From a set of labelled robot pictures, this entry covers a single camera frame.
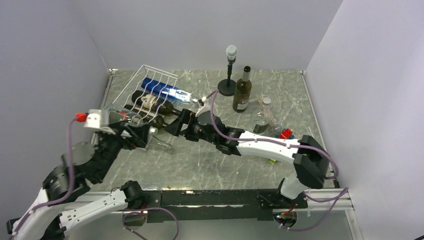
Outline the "wine bottle with cream label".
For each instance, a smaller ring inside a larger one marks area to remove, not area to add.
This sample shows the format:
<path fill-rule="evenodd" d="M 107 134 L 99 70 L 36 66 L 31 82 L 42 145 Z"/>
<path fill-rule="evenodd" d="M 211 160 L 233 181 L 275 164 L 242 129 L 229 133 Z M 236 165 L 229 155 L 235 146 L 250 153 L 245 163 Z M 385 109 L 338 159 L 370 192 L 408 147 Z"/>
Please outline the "wine bottle with cream label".
<path fill-rule="evenodd" d="M 158 113 L 165 116 L 179 116 L 181 113 L 181 111 L 176 109 L 174 105 L 168 100 L 157 97 L 150 93 L 145 93 L 141 90 L 136 90 L 131 95 L 131 100 L 137 106 L 145 110 L 150 110 L 151 113 Z"/>

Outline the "dark green wine bottle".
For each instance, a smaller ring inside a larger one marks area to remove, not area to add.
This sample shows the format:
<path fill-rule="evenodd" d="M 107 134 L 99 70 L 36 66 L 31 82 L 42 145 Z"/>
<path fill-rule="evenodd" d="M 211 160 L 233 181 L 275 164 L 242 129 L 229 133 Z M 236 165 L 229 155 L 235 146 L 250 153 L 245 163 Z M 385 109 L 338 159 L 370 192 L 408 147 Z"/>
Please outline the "dark green wine bottle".
<path fill-rule="evenodd" d="M 168 123 L 165 122 L 164 118 L 160 115 L 154 116 L 152 113 L 149 113 L 148 111 L 144 109 L 139 109 L 129 104 L 126 104 L 124 108 L 132 112 L 135 112 L 136 114 L 139 114 L 142 118 L 143 123 L 150 123 L 152 127 L 155 127 L 159 130 L 164 129 L 165 127 L 169 125 Z"/>

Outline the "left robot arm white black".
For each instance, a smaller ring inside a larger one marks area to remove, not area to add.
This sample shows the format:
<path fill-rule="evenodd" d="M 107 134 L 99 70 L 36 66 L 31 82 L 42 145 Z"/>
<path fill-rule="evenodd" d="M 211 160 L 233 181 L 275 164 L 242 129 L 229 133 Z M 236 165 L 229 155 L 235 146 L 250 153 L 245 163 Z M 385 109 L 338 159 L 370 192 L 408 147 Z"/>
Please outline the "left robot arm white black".
<path fill-rule="evenodd" d="M 68 143 L 62 164 L 45 178 L 36 200 L 26 213 L 7 222 L 12 240 L 63 240 L 84 221 L 95 220 L 121 209 L 139 209 L 145 197 L 137 181 L 128 181 L 100 203 L 91 202 L 70 212 L 65 207 L 90 191 L 88 182 L 100 184 L 121 150 L 147 146 L 151 126 L 112 124 L 112 132 L 98 131 L 95 145 Z"/>

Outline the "blue square glass bottle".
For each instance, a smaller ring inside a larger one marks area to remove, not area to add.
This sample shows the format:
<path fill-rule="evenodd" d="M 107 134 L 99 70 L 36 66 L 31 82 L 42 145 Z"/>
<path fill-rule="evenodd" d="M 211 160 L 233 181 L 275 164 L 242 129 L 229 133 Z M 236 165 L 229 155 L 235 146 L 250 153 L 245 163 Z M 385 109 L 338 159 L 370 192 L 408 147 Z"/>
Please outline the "blue square glass bottle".
<path fill-rule="evenodd" d="M 141 83 L 141 88 L 145 90 L 146 93 L 150 93 L 167 101 L 177 101 L 188 104 L 193 100 L 193 94 L 191 92 L 148 77 Z"/>

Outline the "olive wine bottle silver neck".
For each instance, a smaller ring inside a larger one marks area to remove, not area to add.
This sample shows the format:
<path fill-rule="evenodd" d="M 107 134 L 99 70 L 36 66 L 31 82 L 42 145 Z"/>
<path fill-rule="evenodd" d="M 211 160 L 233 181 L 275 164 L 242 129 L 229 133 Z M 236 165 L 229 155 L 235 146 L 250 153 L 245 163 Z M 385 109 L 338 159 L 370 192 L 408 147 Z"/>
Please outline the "olive wine bottle silver neck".
<path fill-rule="evenodd" d="M 242 77 L 236 82 L 235 92 L 233 95 L 232 108 L 237 113 L 246 110 L 252 90 L 252 82 L 250 80 L 251 67 L 245 66 Z"/>

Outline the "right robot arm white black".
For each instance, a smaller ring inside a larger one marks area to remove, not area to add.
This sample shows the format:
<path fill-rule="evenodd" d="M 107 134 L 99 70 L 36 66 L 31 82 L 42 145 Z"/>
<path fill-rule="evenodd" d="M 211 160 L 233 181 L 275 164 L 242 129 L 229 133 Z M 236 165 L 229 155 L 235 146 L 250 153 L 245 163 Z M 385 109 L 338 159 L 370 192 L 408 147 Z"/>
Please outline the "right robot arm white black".
<path fill-rule="evenodd" d="M 288 208 L 307 189 L 322 189 L 327 179 L 328 153 L 310 135 L 300 139 L 261 136 L 226 126 L 210 111 L 195 114 L 188 109 L 183 109 L 164 130 L 188 141 L 209 142 L 226 155 L 256 156 L 292 164 L 294 173 L 282 181 L 276 193 L 276 202 L 283 208 Z"/>

